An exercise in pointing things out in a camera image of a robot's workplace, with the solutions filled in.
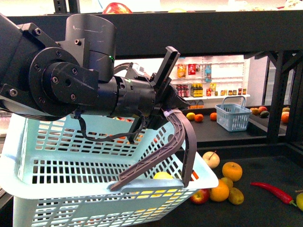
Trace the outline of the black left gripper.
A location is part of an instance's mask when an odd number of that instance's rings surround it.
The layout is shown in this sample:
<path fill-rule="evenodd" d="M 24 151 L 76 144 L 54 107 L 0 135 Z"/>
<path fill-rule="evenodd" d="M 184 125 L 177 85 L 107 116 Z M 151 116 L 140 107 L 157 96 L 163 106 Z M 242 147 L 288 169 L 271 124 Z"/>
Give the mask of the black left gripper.
<path fill-rule="evenodd" d="M 149 116 L 136 119 L 136 129 L 158 129 L 169 121 L 174 127 L 174 135 L 167 144 L 149 154 L 139 162 L 130 166 L 118 176 L 118 181 L 110 185 L 111 191 L 117 191 L 147 170 L 173 155 L 185 140 L 185 151 L 182 167 L 182 182 L 188 187 L 197 150 L 196 134 L 191 122 L 182 111 L 186 110 L 190 103 L 178 94 L 177 89 L 170 83 L 167 77 L 155 87 L 155 105 Z"/>

